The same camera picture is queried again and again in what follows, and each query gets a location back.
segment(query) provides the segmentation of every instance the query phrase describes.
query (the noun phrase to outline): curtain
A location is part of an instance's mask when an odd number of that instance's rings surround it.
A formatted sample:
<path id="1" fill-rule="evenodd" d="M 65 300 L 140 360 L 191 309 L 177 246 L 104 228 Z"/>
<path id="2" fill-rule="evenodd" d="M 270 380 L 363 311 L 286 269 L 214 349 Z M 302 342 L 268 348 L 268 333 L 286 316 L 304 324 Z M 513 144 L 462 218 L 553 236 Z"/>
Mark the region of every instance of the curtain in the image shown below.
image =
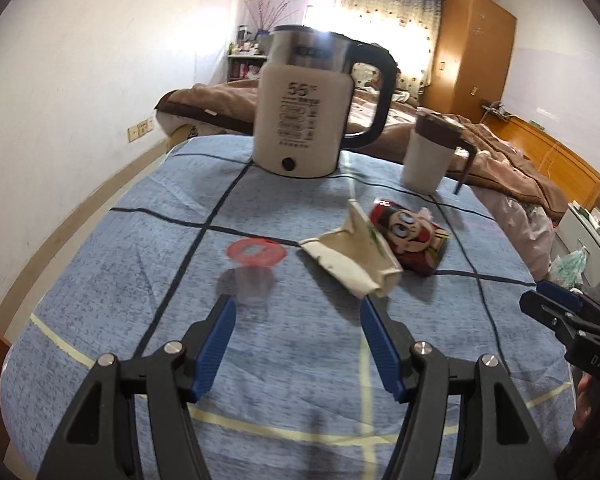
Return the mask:
<path id="1" fill-rule="evenodd" d="M 331 30 L 377 43 L 398 64 L 398 88 L 417 98 L 430 81 L 442 0 L 336 0 Z"/>

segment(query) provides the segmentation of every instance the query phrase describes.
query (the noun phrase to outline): red snack bag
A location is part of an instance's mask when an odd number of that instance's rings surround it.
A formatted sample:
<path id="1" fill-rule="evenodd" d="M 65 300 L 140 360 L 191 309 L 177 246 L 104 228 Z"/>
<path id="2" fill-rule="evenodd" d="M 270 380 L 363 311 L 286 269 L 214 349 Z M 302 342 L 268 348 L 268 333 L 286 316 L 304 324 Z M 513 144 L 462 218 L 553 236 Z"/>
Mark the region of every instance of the red snack bag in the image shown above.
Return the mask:
<path id="1" fill-rule="evenodd" d="M 449 232 L 430 220 L 427 209 L 414 213 L 380 198 L 375 204 L 369 218 L 400 264 L 421 276 L 432 275 L 445 254 Z"/>

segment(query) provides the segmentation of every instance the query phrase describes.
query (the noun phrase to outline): power outlet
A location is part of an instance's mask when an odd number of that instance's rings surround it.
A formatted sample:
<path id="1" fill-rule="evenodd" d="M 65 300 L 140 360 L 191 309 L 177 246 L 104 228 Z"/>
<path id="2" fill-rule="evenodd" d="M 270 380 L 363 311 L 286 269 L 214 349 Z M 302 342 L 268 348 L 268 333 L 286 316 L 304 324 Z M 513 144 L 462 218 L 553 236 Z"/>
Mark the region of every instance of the power outlet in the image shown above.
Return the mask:
<path id="1" fill-rule="evenodd" d="M 138 137 L 144 137 L 149 131 L 149 124 L 146 121 L 140 121 L 138 123 Z"/>
<path id="2" fill-rule="evenodd" d="M 134 124 L 134 126 L 129 127 L 126 130 L 126 136 L 128 137 L 129 142 L 133 142 L 134 140 L 136 140 L 139 137 L 138 125 Z"/>
<path id="3" fill-rule="evenodd" d="M 146 119 L 144 121 L 140 121 L 138 123 L 138 136 L 144 137 L 146 134 L 148 134 L 153 129 L 154 129 L 154 119 L 153 118 L 149 117 L 148 119 Z"/>
<path id="4" fill-rule="evenodd" d="M 138 124 L 129 127 L 126 130 L 126 136 L 129 139 L 129 142 L 133 142 L 140 137 L 144 137 L 147 133 L 154 129 L 154 118 L 149 117 L 144 121 L 140 121 Z"/>

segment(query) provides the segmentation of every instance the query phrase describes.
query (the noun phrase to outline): mug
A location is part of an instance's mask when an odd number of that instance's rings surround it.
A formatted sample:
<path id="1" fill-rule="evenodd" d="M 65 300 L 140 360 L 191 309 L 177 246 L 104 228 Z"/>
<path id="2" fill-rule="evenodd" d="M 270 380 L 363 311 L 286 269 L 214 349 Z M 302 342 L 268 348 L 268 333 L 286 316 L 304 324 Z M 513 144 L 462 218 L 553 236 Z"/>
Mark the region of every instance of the mug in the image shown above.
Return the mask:
<path id="1" fill-rule="evenodd" d="M 449 168 L 456 148 L 469 152 L 454 194 L 460 188 L 474 163 L 477 148 L 462 139 L 464 126 L 426 108 L 418 108 L 416 125 L 409 137 L 400 181 L 404 187 L 419 193 L 433 193 Z"/>

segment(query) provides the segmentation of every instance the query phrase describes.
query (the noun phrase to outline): white cabinet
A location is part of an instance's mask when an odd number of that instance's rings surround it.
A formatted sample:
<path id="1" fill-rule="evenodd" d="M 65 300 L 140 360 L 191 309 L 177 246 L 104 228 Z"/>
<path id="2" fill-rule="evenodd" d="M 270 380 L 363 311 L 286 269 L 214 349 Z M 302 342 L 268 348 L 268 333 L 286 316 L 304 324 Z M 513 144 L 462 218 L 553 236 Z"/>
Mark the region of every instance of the white cabinet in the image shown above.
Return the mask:
<path id="1" fill-rule="evenodd" d="M 556 234 L 569 253 L 584 246 L 587 250 L 587 265 L 584 277 L 591 286 L 600 285 L 600 236 L 589 221 L 569 204 L 567 212 L 560 220 Z"/>

